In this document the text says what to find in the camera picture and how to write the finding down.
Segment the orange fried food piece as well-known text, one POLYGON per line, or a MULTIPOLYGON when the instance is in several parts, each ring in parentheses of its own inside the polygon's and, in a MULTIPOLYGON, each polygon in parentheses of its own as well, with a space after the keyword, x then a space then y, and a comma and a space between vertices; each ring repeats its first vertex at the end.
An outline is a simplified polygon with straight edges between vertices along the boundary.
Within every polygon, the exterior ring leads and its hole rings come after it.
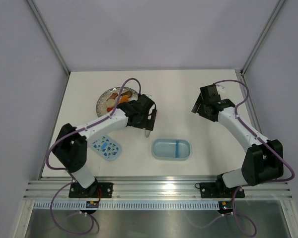
POLYGON ((121 99, 120 99, 120 103, 124 103, 124 102, 128 102, 129 101, 129 97, 128 96, 123 96, 121 99))

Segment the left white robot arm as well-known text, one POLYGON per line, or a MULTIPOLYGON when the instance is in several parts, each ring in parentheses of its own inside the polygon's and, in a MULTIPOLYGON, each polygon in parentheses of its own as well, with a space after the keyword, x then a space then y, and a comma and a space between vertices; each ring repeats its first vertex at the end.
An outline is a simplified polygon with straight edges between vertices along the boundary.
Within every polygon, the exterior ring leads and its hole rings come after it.
POLYGON ((97 193, 97 179, 86 164, 87 149, 103 136, 125 127, 153 131, 156 104, 145 94, 137 100, 123 102, 109 113, 81 126, 67 123, 49 149, 46 165, 52 170, 65 170, 80 185, 86 197, 97 193))

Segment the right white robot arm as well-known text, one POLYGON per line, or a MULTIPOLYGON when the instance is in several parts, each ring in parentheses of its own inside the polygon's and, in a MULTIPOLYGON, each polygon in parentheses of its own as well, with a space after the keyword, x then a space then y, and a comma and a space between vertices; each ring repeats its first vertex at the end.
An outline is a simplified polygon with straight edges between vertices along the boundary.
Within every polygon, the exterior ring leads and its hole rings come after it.
POLYGON ((230 99, 222 99, 217 86, 200 88, 200 94, 192 112, 223 125, 245 151, 241 168, 217 176, 216 192, 228 196, 238 186, 255 186, 280 178, 284 164, 280 160, 283 146, 278 140, 270 140, 246 124, 230 99))

